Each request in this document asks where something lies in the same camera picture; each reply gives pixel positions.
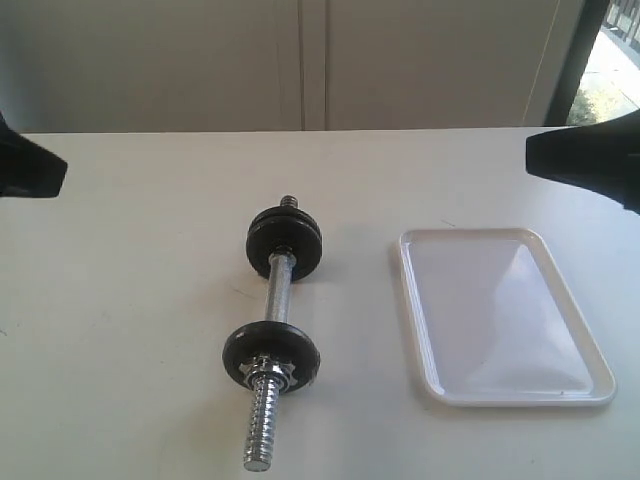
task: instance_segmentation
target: dumbbell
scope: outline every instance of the dumbbell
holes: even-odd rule
[[[265,319],[233,332],[222,361],[236,383],[253,391],[243,461],[247,470],[264,472],[271,466],[280,394],[313,382],[320,366],[311,339],[287,317],[291,282],[318,266],[322,236],[296,198],[287,195],[251,222],[246,251],[251,266],[269,280]]]

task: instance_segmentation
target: plastic tray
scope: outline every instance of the plastic tray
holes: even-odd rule
[[[400,238],[400,256],[432,396],[457,406],[613,399],[613,374],[538,235],[415,230]]]

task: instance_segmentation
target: cabinet door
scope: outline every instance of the cabinet door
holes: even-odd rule
[[[581,6],[582,0],[331,2],[326,125],[542,125]]]
[[[0,109],[19,130],[301,127],[296,2],[21,0],[0,17]]]

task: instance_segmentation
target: dumbbell handle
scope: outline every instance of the dumbbell handle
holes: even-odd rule
[[[296,264],[290,253],[274,253],[269,258],[269,291],[265,320],[287,323],[289,316],[289,295],[291,293],[291,273]]]

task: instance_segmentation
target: white table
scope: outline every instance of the white table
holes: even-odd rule
[[[324,235],[291,311],[323,363],[283,399],[260,478],[637,478],[640,217],[528,176],[536,132],[34,135],[69,172],[57,199],[0,199],[0,477],[257,478],[220,354],[262,315],[249,222],[291,193]],[[547,241],[617,377],[608,408],[416,393],[394,243],[505,226]]]

